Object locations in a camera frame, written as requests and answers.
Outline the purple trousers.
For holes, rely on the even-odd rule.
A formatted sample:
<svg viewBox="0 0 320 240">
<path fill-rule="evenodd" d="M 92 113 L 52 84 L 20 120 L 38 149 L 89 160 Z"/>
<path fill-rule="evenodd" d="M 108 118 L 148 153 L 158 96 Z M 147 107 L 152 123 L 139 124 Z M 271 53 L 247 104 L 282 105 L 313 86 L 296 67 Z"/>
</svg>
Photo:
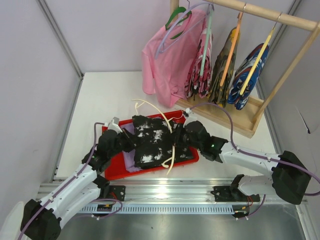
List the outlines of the purple trousers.
<svg viewBox="0 0 320 240">
<path fill-rule="evenodd" d="M 127 129 L 130 133 L 135 135 L 133 122 L 124 124 L 121 128 Z M 125 161 L 125 167 L 128 172 L 137 172 L 142 170 L 139 167 L 135 167 L 135 161 L 134 161 L 135 149 L 130 152 L 123 152 L 123 156 Z"/>
</svg>

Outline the black floral garment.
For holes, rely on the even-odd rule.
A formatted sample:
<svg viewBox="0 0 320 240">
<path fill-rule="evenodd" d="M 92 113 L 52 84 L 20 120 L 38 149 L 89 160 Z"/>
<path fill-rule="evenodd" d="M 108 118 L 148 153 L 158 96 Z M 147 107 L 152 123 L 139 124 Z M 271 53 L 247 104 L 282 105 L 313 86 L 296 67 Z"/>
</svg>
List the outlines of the black floral garment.
<svg viewBox="0 0 320 240">
<path fill-rule="evenodd" d="M 132 117 L 137 148 L 134 166 L 152 169 L 172 157 L 172 137 L 167 122 L 160 117 L 135 115 Z"/>
</svg>

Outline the cream hanger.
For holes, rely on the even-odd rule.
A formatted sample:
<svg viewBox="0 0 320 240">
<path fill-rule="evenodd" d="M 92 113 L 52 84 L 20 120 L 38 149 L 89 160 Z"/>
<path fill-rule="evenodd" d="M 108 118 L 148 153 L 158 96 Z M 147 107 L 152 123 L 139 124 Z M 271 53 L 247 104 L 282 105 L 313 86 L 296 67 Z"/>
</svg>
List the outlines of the cream hanger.
<svg viewBox="0 0 320 240">
<path fill-rule="evenodd" d="M 166 124 L 167 124 L 167 127 L 169 129 L 169 132 L 172 134 L 173 133 L 173 129 L 171 127 L 171 124 L 170 124 L 170 120 L 165 116 L 165 114 L 158 108 L 156 107 L 154 104 L 144 100 L 144 99 L 132 99 L 133 102 L 135 102 L 135 109 L 136 109 L 136 112 L 138 111 L 138 108 L 140 106 L 142 106 L 143 104 L 147 104 L 151 107 L 153 107 L 154 109 L 156 109 L 158 111 L 158 113 L 163 117 L 163 119 L 165 120 Z M 168 158 L 167 160 L 163 161 L 162 162 L 162 167 L 167 169 L 167 172 L 166 172 L 166 175 L 168 176 L 170 174 L 170 172 L 172 171 L 172 168 L 174 167 L 174 164 L 175 164 L 175 157 L 176 157 L 176 147 L 174 145 L 172 145 L 172 154 L 171 154 L 171 157 Z"/>
</svg>

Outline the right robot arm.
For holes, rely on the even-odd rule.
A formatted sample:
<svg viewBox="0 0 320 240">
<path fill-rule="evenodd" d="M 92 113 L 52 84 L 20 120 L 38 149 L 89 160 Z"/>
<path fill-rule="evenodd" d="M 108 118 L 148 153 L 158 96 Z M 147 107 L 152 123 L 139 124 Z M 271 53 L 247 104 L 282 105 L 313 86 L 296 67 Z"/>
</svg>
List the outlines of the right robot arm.
<svg viewBox="0 0 320 240">
<path fill-rule="evenodd" d="M 231 141 L 211 136 L 198 120 L 179 124 L 171 136 L 176 146 L 195 148 L 209 161 L 259 173 L 258 176 L 237 175 L 230 186 L 232 192 L 246 196 L 277 195 L 299 205 L 311 180 L 311 174 L 294 153 L 285 150 L 282 154 L 271 154 L 237 148 Z"/>
</svg>

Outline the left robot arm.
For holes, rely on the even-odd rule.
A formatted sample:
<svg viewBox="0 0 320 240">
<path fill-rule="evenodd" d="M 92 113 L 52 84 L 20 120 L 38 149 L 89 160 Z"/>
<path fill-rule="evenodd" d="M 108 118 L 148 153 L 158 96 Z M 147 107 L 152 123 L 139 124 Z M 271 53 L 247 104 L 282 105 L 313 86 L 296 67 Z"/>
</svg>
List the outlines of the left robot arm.
<svg viewBox="0 0 320 240">
<path fill-rule="evenodd" d="M 137 138 L 126 129 L 109 127 L 93 146 L 76 171 L 47 196 L 28 201 L 23 210 L 18 239 L 55 240 L 62 228 L 91 202 L 121 203 L 111 196 L 110 183 L 102 177 L 111 159 L 137 147 Z"/>
</svg>

